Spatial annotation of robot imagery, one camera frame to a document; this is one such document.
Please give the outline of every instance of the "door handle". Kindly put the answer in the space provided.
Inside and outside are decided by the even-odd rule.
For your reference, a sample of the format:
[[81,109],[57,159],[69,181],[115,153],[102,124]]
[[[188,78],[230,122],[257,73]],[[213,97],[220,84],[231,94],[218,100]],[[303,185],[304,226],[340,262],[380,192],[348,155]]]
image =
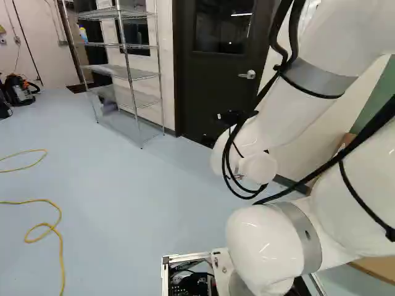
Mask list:
[[239,74],[237,75],[241,78],[246,78],[246,79],[255,79],[256,73],[254,70],[248,70],[246,74]]

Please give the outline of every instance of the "wire shelving unit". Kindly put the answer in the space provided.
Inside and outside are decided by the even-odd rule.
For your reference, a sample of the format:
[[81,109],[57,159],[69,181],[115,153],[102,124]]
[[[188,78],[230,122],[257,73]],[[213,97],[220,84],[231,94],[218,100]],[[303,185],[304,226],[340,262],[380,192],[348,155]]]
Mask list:
[[[66,23],[71,32],[69,14],[67,13],[66,0],[62,0]],[[118,23],[120,33],[120,43],[98,43],[98,42],[78,42],[72,38],[72,46],[84,45],[89,47],[105,47],[105,48],[119,48],[123,49],[125,56],[125,66],[102,64],[102,65],[81,65],[80,58],[77,53],[77,64],[83,76],[83,82],[86,88],[86,93],[90,98],[93,106],[96,121],[104,126],[116,130],[124,136],[136,141],[140,148],[143,148],[144,143],[158,134],[165,133],[164,128],[164,111],[162,99],[162,81],[160,71],[160,57],[159,57],[159,37],[158,37],[158,23],[157,23],[157,0],[154,1],[154,12],[147,12],[136,10],[131,7],[121,6],[120,0],[115,0],[115,5],[106,8],[100,8],[87,12],[77,14],[79,20],[114,20]],[[154,18],[156,44],[130,44],[126,42],[126,36],[123,28],[124,20],[137,20]],[[154,49],[157,52],[158,72],[144,71],[133,68],[129,61],[128,49]],[[89,88],[82,69],[88,69],[92,72],[111,76],[124,81],[128,81],[129,88],[115,84]],[[133,87],[133,82],[144,79],[157,78],[159,81],[159,96],[146,94],[142,91],[137,91]],[[145,120],[139,116],[139,109],[150,107],[153,105],[160,105],[160,125]]]

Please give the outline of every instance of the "metal wire shelf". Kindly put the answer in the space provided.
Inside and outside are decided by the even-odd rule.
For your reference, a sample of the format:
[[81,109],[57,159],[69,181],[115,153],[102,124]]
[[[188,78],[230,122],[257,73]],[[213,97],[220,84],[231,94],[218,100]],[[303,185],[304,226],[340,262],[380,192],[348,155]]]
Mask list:
[[[146,17],[155,17],[156,14],[153,12],[134,10],[130,7],[121,6],[120,9],[121,17],[123,19],[144,19]],[[106,7],[102,9],[91,10],[87,12],[81,12],[77,15],[80,20],[105,20],[105,19],[117,19],[119,17],[118,10],[115,6]]]
[[[96,47],[108,47],[108,48],[123,48],[122,43],[102,43],[102,42],[86,42],[86,43],[77,43],[77,45],[85,45],[85,46],[96,46]],[[126,47],[129,49],[150,49],[157,48],[157,45],[148,45],[148,44],[131,44],[126,43]]]
[[[66,0],[61,0],[64,9],[64,15],[67,23],[67,30],[69,34],[72,31],[70,26],[70,17],[67,13],[67,5]],[[76,46],[91,46],[91,47],[109,47],[115,49],[156,49],[157,56],[157,72],[150,72],[139,70],[136,68],[130,67],[129,54],[128,51],[120,51],[120,54],[125,56],[125,66],[111,65],[111,64],[102,64],[102,65],[81,65],[80,58],[78,53],[76,53],[76,60],[79,66],[79,73],[82,76],[82,80],[85,84],[85,88],[88,91],[89,87],[86,82],[86,78],[84,75],[84,71],[82,69],[88,69],[92,72],[99,73],[102,75],[111,76],[113,78],[119,78],[121,80],[128,81],[128,87],[115,86],[116,84],[110,86],[103,86],[97,89],[91,89],[91,91],[87,92],[87,95],[92,103],[95,119],[98,123],[103,124],[106,127],[110,127],[111,129],[119,132],[121,134],[126,135],[131,140],[137,140],[140,148],[143,148],[145,138],[143,134],[144,130],[144,117],[140,117],[138,114],[138,109],[144,108],[147,106],[154,105],[156,103],[160,103],[160,107],[154,106],[152,108],[153,113],[156,116],[160,116],[160,119],[155,119],[153,122],[154,130],[157,131],[158,127],[161,127],[162,134],[165,134],[165,126],[164,126],[164,113],[163,113],[163,98],[162,98],[162,77],[160,70],[160,54],[159,54],[159,37],[158,37],[158,19],[157,19],[157,1],[153,0],[154,12],[146,12],[143,10],[136,10],[131,7],[121,6],[121,0],[115,0],[115,5],[111,7],[101,8],[97,10],[81,12],[77,14],[77,18],[80,20],[113,20],[116,19],[118,23],[117,34],[120,37],[120,42],[118,43],[106,43],[106,42],[87,42],[83,43],[81,41],[75,43],[72,37],[73,47]],[[150,31],[155,31],[156,42],[155,45],[148,44],[130,44],[126,42],[125,32],[123,28],[123,21],[136,19],[133,23],[145,23],[148,17],[153,17],[153,22],[148,22],[147,25],[151,26]],[[102,34],[106,34],[109,28],[102,27]],[[136,91],[133,87],[133,82],[136,80],[143,80],[148,78],[157,78],[159,82],[159,96],[151,96],[139,91]]]
[[[102,65],[85,65],[85,66],[81,66],[81,68],[89,69],[93,72],[102,75],[128,80],[127,68],[124,66],[102,64]],[[133,81],[154,78],[159,76],[159,74],[155,72],[144,71],[134,68],[129,68],[129,69],[130,69],[130,76]]]
[[[130,89],[124,88],[117,84],[110,84],[99,86],[97,88],[90,88],[89,91],[103,97],[108,101],[116,102],[120,105],[127,102],[127,106],[133,109],[133,101],[130,97]],[[141,91],[133,91],[135,96],[136,108],[144,108],[160,102],[160,98]]]

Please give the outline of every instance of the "window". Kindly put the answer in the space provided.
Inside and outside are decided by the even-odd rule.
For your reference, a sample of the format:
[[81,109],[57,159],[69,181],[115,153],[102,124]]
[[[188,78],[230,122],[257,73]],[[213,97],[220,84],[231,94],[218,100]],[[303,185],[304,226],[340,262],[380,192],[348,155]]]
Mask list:
[[195,51],[242,54],[254,0],[196,0]]
[[[130,0],[128,1],[128,5],[136,10],[146,10],[146,0]],[[118,42],[122,43],[117,20],[115,21],[115,27],[117,30]],[[149,45],[147,18],[123,20],[123,30],[125,32],[126,43]],[[128,54],[136,54],[139,56],[151,55],[149,49],[128,48],[127,51]]]

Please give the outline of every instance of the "silver metal band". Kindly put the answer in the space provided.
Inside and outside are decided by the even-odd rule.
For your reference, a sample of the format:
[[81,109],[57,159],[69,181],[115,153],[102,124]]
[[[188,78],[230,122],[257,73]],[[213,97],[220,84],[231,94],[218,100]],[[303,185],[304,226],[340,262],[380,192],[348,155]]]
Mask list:
[[305,213],[290,202],[277,202],[270,204],[280,209],[292,222],[302,243],[304,267],[303,274],[314,273],[322,264],[322,249],[318,234]]
[[282,74],[299,87],[323,96],[341,96],[358,78],[322,70],[297,58]]

